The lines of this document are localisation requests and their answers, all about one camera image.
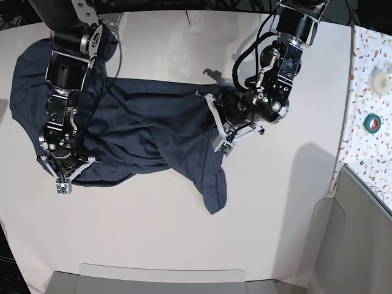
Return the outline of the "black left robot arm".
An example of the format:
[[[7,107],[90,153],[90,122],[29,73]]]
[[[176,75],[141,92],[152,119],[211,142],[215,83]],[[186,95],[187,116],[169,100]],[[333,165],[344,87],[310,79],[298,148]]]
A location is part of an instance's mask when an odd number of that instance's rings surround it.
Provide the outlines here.
[[[213,101],[216,126],[228,141],[259,121],[278,123],[288,112],[293,79],[301,56],[315,39],[328,1],[279,1],[267,19],[275,28],[258,32],[254,43],[235,61],[232,81],[239,94]]]

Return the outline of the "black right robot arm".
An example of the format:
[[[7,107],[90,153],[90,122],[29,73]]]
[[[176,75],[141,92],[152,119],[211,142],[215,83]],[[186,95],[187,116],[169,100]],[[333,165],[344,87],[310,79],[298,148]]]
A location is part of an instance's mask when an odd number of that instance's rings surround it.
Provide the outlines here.
[[[103,26],[91,1],[31,1],[32,8],[50,28],[51,57],[45,79],[53,87],[46,103],[48,121],[39,135],[45,151],[41,161],[57,183],[69,183],[95,162],[77,153],[81,128],[75,123],[78,95],[89,69],[97,60]]]

